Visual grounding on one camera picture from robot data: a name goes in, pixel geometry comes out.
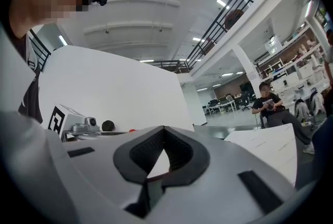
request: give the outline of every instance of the gray pants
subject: gray pants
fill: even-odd
[[[311,142],[311,139],[307,134],[304,132],[304,128],[302,127],[301,122],[294,117],[290,112],[288,111],[282,111],[275,113],[268,117],[267,124],[271,127],[281,126],[284,124],[292,124],[293,131],[295,133],[295,136],[305,145],[309,145]]]

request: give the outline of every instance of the white pillar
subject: white pillar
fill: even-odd
[[[207,123],[196,87],[192,84],[186,83],[182,86],[182,91],[192,124],[203,125]]]
[[[235,52],[235,55],[238,57],[240,63],[244,67],[244,70],[251,82],[256,97],[259,98],[261,96],[259,91],[260,76],[257,70],[255,69],[254,65],[252,64],[251,60],[248,58],[244,50],[238,44],[233,47],[233,50]]]
[[[326,33],[324,29],[322,28],[321,24],[318,22],[318,20],[315,17],[312,17],[311,19],[307,19],[306,22],[312,29],[314,35],[316,35],[318,41],[322,45],[325,52],[327,52],[330,48],[329,43],[326,38]]]

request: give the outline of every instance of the white sleeve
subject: white sleeve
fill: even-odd
[[[325,61],[328,63],[332,63],[333,62],[332,55],[333,55],[333,46],[330,46],[329,50],[326,53]]]

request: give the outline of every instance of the column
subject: column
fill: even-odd
[[[257,70],[255,69],[254,65],[252,64],[251,60],[248,58],[244,50],[238,44],[233,47],[233,50],[240,63],[244,67],[246,75],[248,76],[252,84],[256,97],[259,98],[261,96],[259,91],[259,84],[261,79]]]

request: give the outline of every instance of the floor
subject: floor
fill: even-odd
[[[208,114],[206,115],[207,124],[206,126],[230,126],[230,127],[237,127],[237,126],[251,126],[255,125],[260,127],[260,118],[257,115],[252,114],[252,109],[245,109],[242,111],[241,109],[237,111],[228,111],[224,114],[220,114],[220,112],[216,114],[212,114],[211,116]]]

